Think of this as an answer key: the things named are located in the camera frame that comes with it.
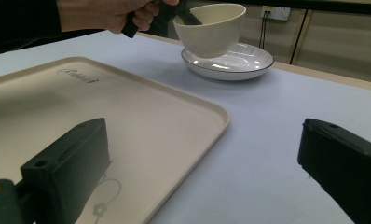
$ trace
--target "white table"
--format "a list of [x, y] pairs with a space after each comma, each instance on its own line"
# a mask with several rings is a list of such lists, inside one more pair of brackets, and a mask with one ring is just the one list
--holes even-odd
[[81, 56], [226, 108], [228, 129], [150, 223], [352, 223], [296, 156], [306, 118], [371, 141], [371, 90], [354, 87], [371, 83], [280, 63], [247, 81], [207, 79], [186, 68], [183, 47], [171, 42], [102, 32], [1, 54], [0, 76]]

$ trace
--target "white plate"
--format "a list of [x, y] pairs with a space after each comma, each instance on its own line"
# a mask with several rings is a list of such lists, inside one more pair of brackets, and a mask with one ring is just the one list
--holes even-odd
[[192, 71], [204, 77], [231, 81], [261, 76], [274, 62], [267, 51], [241, 43], [218, 58], [199, 58], [186, 49], [183, 49], [182, 57]]

